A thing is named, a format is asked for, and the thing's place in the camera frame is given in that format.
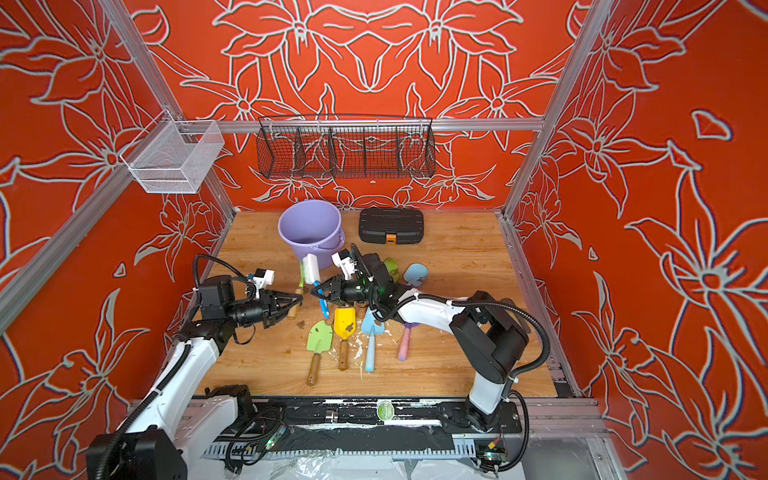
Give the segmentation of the green square spade front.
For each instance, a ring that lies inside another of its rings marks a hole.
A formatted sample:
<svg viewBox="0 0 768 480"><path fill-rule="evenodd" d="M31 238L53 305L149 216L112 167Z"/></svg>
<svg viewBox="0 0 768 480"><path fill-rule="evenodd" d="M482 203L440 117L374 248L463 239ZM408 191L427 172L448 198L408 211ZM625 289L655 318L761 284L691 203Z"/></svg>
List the green square spade front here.
<svg viewBox="0 0 768 480"><path fill-rule="evenodd" d="M333 329L325 321L314 324L307 339L307 350L313 353L306 384L314 386L317 383L322 354L331 349Z"/></svg>

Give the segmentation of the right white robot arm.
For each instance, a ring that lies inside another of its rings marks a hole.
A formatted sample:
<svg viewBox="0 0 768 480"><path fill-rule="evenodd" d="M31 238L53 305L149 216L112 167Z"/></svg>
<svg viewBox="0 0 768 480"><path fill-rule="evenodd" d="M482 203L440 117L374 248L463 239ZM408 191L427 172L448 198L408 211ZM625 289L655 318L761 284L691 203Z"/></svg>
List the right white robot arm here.
<svg viewBox="0 0 768 480"><path fill-rule="evenodd" d="M341 273L325 281L315 255L305 255L301 263L305 284L321 301L337 307L366 304L376 326L396 321L452 334L474 370L467 412L477 421L490 422L518 378L550 357L544 326L509 299L496 300L482 290L467 298L424 293L395 281L378 255L363 255L356 245L331 255Z"/></svg>

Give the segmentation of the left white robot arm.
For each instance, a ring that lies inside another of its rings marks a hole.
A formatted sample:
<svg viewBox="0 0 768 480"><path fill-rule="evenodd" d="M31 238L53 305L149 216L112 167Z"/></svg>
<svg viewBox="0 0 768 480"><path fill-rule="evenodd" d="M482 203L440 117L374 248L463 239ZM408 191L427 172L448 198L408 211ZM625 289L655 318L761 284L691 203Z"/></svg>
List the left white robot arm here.
<svg viewBox="0 0 768 480"><path fill-rule="evenodd" d="M245 395L217 396L214 407L192 426L190 439L177 432L195 391L237 329L270 328L303 296L271 289L271 270L245 276L232 268L227 275L202 279L195 274L193 279L200 319L179 330L166 366L140 403L114 432L97 436L88 447L88 478L185 479L225 427L254 415Z"/></svg>

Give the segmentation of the light blue trowel front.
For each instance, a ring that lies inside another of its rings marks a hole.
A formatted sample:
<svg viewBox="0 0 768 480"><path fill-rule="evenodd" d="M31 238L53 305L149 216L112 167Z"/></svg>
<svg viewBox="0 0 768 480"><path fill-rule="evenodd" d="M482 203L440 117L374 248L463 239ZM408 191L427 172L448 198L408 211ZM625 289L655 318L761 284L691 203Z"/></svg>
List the light blue trowel front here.
<svg viewBox="0 0 768 480"><path fill-rule="evenodd" d="M362 321L362 333L368 337L368 347L366 350L365 371L373 372L375 370L376 356L376 337L385 331L384 323L377 320L370 308L367 308Z"/></svg>

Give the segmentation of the light blue trowel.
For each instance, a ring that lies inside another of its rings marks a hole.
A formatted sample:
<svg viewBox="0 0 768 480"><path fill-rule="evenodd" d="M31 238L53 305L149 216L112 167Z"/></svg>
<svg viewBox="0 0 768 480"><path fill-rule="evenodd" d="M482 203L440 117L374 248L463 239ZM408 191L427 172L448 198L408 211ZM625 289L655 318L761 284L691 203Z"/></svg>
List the light blue trowel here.
<svg viewBox="0 0 768 480"><path fill-rule="evenodd" d="M376 337L385 331L384 323L377 320L370 308L367 308L362 321L362 333L368 337L368 347L366 350L365 371L373 372L375 370L376 356Z"/></svg>
<svg viewBox="0 0 768 480"><path fill-rule="evenodd" d="M425 265L412 263L401 274L401 282L409 287L421 287L429 275Z"/></svg>

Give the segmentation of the purple plastic bucket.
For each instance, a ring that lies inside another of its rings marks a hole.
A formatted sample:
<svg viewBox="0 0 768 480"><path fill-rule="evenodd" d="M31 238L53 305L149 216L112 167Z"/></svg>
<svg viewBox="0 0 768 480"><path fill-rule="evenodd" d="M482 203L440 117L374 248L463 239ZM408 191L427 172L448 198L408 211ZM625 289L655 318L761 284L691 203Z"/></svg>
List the purple plastic bucket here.
<svg viewBox="0 0 768 480"><path fill-rule="evenodd" d="M305 200L286 209L278 233L299 260L315 255L320 270L331 267L332 255L346 244L341 212L324 200Z"/></svg>

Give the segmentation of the light blue trowel back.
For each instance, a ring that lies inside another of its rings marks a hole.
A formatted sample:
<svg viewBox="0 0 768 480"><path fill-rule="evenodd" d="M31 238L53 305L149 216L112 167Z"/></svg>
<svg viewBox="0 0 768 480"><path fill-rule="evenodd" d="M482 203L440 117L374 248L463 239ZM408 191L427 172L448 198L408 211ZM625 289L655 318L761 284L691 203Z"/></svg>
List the light blue trowel back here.
<svg viewBox="0 0 768 480"><path fill-rule="evenodd" d="M412 263L401 274L401 282L409 287L421 287L429 275L425 265Z"/></svg>

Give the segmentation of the yellow square spade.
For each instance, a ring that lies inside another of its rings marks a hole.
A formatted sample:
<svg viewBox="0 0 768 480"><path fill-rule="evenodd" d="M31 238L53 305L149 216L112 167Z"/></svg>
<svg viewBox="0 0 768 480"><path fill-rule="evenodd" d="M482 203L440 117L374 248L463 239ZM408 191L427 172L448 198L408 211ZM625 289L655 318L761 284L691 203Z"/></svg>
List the yellow square spade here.
<svg viewBox="0 0 768 480"><path fill-rule="evenodd" d="M354 307L340 307L334 312L333 330L340 338L338 349L338 368L348 369L349 338L356 331L357 317Z"/></svg>

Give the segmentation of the black plastic tool case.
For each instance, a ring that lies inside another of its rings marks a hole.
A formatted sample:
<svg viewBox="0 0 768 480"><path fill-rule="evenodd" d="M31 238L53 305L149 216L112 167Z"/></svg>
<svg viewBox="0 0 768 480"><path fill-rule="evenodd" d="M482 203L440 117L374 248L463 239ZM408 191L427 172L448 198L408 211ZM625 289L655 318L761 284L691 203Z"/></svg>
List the black plastic tool case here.
<svg viewBox="0 0 768 480"><path fill-rule="evenodd" d="M358 231L367 243L418 244L424 237L424 215L410 208L366 208L360 212Z"/></svg>

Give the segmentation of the green round sticker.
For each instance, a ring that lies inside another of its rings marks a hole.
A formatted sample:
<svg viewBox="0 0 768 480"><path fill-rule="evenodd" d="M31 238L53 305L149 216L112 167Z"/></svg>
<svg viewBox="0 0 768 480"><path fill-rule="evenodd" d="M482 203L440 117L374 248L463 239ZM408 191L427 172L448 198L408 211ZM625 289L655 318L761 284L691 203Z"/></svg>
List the green round sticker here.
<svg viewBox="0 0 768 480"><path fill-rule="evenodd" d="M376 414L380 421L391 421L395 417L395 407L390 400L379 400L377 402Z"/></svg>

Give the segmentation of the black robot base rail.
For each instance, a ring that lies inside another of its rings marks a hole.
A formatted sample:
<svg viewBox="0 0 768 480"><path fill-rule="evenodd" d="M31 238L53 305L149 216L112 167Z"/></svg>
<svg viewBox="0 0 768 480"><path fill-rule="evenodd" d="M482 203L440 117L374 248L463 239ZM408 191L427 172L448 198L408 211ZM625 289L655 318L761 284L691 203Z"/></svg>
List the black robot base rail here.
<svg viewBox="0 0 768 480"><path fill-rule="evenodd" d="M378 419L379 400L394 404L393 420ZM470 424L462 397L257 396L253 405L257 419L226 428L205 451L208 458L253 458L278 424L286 432L268 451L269 459L317 452L471 457L478 443L500 440L507 446L523 433L513 402L502 403L498 423L484 428Z"/></svg>

